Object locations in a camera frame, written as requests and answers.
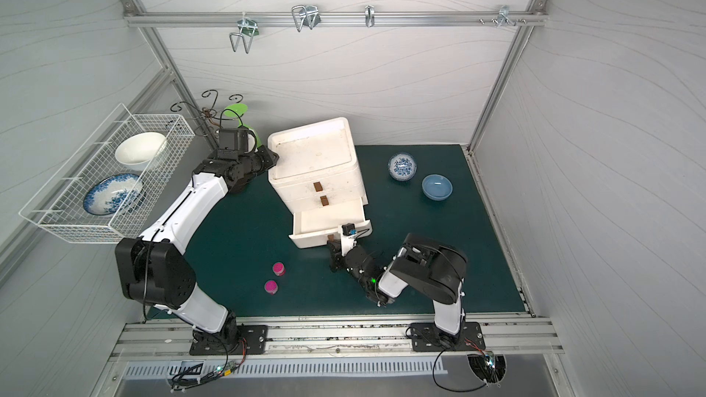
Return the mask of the white three-drawer cabinet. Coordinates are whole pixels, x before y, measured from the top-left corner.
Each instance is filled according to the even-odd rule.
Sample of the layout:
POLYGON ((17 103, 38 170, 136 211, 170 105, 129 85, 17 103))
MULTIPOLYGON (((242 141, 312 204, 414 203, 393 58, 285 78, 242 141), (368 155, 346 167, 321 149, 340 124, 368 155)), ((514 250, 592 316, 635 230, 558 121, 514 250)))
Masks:
POLYGON ((345 118, 328 119, 268 137, 279 156, 268 181, 293 216, 290 240, 300 249, 338 239, 341 226, 372 233, 365 217, 368 197, 355 145, 345 118))

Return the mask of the pink paint can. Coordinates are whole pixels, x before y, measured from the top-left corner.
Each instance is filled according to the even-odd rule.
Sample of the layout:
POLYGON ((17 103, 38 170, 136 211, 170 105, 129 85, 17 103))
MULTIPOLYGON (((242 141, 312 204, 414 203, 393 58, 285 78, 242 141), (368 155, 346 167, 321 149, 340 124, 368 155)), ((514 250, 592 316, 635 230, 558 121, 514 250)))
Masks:
POLYGON ((265 290, 270 295, 274 295, 278 292, 279 286, 275 280, 269 280, 265 284, 265 290))
POLYGON ((283 263, 277 262, 273 265, 272 270, 276 276, 281 277, 285 274, 286 268, 283 263))

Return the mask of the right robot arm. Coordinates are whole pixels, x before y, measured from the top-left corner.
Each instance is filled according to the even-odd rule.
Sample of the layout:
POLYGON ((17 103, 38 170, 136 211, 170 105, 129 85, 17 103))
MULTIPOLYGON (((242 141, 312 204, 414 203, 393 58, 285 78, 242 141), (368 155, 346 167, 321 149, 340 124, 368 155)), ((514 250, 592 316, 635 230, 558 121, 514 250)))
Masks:
POLYGON ((461 304, 468 264, 465 254, 417 233, 406 235, 390 264, 384 267, 357 243, 355 235, 331 237, 327 247, 330 269, 351 275, 370 301, 386 306, 406 288, 412 288, 432 300, 439 336, 453 342, 459 339, 465 321, 461 304))

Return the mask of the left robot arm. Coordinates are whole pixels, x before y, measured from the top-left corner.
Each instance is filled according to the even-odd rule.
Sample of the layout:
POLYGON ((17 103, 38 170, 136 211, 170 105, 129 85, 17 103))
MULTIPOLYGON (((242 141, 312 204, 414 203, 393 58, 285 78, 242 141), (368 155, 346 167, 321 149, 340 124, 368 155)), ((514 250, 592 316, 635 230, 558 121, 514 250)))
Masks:
POLYGON ((194 329, 236 338, 235 315, 198 285, 185 259, 189 241, 216 204, 279 161, 265 145, 249 152, 220 151, 203 160, 165 213, 137 238, 124 238, 115 257, 124 297, 171 312, 194 329))

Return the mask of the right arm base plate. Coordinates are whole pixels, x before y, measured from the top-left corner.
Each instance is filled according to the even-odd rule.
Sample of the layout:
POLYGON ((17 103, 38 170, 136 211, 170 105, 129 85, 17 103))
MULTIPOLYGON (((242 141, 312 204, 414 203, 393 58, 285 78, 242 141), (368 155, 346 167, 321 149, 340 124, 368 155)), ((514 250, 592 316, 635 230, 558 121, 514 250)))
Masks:
POLYGON ((464 322, 458 336, 448 336, 434 323, 410 323, 404 332, 414 352, 485 352, 485 338, 479 323, 464 322))

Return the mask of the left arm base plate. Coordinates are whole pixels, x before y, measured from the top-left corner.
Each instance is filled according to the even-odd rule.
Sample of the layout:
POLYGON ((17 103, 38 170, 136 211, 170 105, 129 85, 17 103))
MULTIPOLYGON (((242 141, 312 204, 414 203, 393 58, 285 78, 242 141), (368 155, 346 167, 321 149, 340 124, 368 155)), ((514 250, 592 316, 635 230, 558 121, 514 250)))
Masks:
POLYGON ((191 356, 262 355, 267 343, 266 325, 226 326, 218 333, 192 331, 191 356))

